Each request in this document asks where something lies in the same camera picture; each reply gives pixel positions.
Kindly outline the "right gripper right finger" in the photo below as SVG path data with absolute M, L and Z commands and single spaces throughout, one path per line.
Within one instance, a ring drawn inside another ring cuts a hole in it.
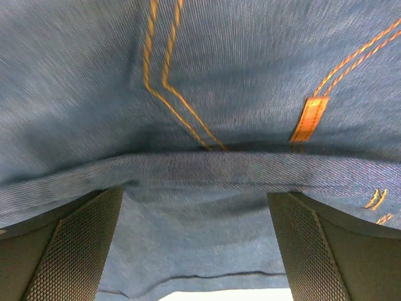
M 400 300 L 400 230 L 300 193 L 268 203 L 294 300 Z

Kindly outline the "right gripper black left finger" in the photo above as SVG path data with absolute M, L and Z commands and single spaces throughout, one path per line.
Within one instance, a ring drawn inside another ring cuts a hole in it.
M 94 300 L 122 198 L 94 191 L 1 228 L 1 300 Z

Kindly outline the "dark blue denim trousers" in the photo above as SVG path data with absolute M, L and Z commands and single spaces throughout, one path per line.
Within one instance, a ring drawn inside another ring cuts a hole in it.
M 290 289 L 270 193 L 400 230 L 400 2 L 2 1 L 1 228 L 117 187 L 94 300 Z

